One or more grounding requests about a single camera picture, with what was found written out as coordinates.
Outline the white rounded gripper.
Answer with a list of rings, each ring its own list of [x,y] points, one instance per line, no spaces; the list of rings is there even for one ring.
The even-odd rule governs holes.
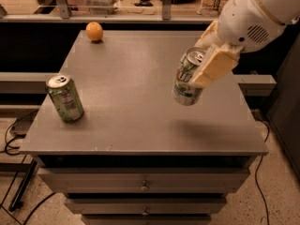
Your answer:
[[[281,36],[284,29],[285,24],[261,0],[228,0],[218,20],[212,21],[195,43],[207,52],[190,84],[206,88],[238,65],[242,50],[259,51]]]

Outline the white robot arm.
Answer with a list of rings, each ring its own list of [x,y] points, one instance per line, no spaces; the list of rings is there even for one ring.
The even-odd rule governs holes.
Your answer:
[[[300,16],[300,0],[229,0],[196,42],[205,51],[189,83],[205,88],[233,70],[242,53],[261,50]]]

